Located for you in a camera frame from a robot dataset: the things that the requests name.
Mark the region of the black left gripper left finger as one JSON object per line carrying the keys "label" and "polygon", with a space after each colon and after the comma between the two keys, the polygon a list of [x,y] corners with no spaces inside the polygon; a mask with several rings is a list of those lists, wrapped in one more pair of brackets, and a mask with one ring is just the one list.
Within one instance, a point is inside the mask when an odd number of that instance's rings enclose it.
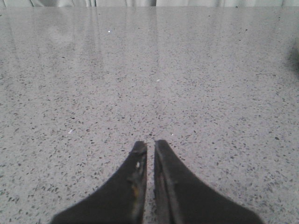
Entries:
{"label": "black left gripper left finger", "polygon": [[120,168],[93,194],[56,214],[53,224],[141,224],[147,186],[147,146],[137,141]]}

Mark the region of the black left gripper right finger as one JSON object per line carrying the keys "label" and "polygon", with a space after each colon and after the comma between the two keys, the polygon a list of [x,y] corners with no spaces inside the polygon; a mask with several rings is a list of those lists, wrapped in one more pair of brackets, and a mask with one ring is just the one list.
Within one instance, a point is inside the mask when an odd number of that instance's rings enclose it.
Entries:
{"label": "black left gripper right finger", "polygon": [[160,224],[261,224],[260,217],[202,182],[167,141],[155,142],[155,199]]}

